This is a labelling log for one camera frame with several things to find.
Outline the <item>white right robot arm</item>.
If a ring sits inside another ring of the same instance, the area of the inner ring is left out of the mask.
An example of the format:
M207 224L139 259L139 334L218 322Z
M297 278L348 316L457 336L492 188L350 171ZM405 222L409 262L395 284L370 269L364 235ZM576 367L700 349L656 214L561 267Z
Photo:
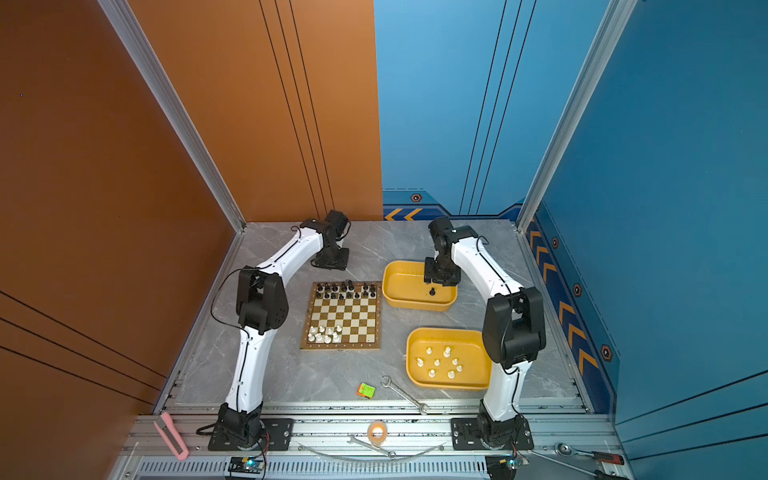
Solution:
M544 300L514 280L493 259L483 237L447 217L430 222L434 254L425 259L424 282L449 287L467 277L486 300L482 341L493 363L478 424L486 442L525 428L519 398L525 376L546 346Z

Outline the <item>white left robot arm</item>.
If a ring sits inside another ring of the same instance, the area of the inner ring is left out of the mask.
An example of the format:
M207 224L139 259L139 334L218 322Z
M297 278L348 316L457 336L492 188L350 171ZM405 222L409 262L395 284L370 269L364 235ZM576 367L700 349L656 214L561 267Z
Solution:
M347 220L339 225L306 220L271 257L235 271L239 351L230 390L220 407L220 416L234 429L253 431L258 424L269 353L289 313L287 284L307 262L315 268L344 270L349 249L343 240L348 230Z

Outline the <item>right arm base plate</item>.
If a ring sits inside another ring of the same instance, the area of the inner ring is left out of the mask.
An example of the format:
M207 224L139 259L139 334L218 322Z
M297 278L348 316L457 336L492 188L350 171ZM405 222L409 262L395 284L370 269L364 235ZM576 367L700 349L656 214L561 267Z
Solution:
M450 420L452 446L457 451L527 451L534 448L533 434L522 416L492 421L485 415Z

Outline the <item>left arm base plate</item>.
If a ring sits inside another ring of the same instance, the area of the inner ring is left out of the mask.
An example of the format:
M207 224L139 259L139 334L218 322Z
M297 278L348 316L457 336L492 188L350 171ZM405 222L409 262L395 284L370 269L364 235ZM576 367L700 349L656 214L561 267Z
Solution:
M267 418L245 425L216 423L209 451L287 451L294 429L291 418Z

